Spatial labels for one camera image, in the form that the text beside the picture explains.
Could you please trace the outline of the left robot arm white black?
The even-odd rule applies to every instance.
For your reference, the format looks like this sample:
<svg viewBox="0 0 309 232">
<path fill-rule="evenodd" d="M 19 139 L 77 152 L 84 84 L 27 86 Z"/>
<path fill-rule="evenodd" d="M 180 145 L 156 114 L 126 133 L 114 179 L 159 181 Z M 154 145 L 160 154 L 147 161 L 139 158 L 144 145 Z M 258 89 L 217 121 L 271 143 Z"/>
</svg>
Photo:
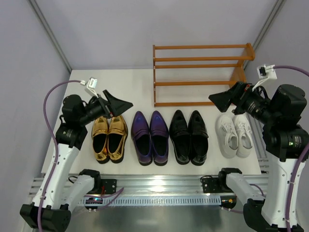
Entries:
<svg viewBox="0 0 309 232">
<path fill-rule="evenodd" d="M 65 190 L 70 169 L 87 135 L 87 124 L 99 117 L 119 116 L 133 104 L 103 91 L 105 98 L 93 96 L 84 103 L 73 94 L 63 100 L 60 126 L 54 137 L 55 148 L 40 189 L 30 204 L 22 205 L 20 215 L 33 229 L 64 232 L 71 214 L 82 198 L 100 186 L 100 173 L 83 170 L 73 185 Z"/>
</svg>

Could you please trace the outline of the white sneaker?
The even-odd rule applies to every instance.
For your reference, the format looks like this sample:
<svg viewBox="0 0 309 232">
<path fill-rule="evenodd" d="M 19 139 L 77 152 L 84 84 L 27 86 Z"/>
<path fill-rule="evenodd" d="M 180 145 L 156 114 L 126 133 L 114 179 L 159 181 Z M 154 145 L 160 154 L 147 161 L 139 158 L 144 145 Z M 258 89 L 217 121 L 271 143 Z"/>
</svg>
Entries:
<svg viewBox="0 0 309 232">
<path fill-rule="evenodd" d="M 216 121 L 215 130 L 222 155 L 227 159 L 235 157 L 239 138 L 232 118 L 227 115 L 220 115 Z"/>
<path fill-rule="evenodd" d="M 245 115 L 236 115 L 233 123 L 239 139 L 237 156 L 246 158 L 253 148 L 252 129 Z"/>
</svg>

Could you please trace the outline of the black patent loafer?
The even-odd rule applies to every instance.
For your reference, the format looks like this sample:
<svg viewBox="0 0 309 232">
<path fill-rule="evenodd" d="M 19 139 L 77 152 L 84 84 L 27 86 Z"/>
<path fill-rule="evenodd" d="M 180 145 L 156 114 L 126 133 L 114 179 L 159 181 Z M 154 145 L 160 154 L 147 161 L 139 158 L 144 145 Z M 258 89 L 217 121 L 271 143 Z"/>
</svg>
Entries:
<svg viewBox="0 0 309 232">
<path fill-rule="evenodd" d="M 180 165 L 188 164 L 190 161 L 191 137 L 181 110 L 176 110 L 172 117 L 169 135 L 177 163 Z"/>
<path fill-rule="evenodd" d="M 189 159 L 192 164 L 196 166 L 201 166 L 205 163 L 207 159 L 209 136 L 205 126 L 205 122 L 199 111 L 195 110 L 192 112 L 189 119 L 188 130 L 190 133 L 191 145 Z"/>
</svg>

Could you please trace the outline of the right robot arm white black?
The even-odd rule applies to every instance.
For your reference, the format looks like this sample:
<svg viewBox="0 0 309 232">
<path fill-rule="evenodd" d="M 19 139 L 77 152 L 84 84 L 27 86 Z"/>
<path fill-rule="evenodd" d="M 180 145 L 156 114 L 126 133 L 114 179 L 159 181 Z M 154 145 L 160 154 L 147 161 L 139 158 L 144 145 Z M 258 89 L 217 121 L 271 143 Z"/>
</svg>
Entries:
<svg viewBox="0 0 309 232">
<path fill-rule="evenodd" d="M 248 113 L 263 126 L 263 140 L 270 154 L 267 193 L 255 195 L 252 186 L 238 169 L 220 172 L 226 186 L 243 204 L 248 227 L 257 232 L 300 232 L 296 201 L 299 179 L 309 156 L 309 135 L 298 124 L 307 105 L 305 92 L 296 86 L 280 85 L 272 98 L 264 98 L 258 85 L 236 82 L 229 90 L 209 99 L 225 112 Z"/>
</svg>

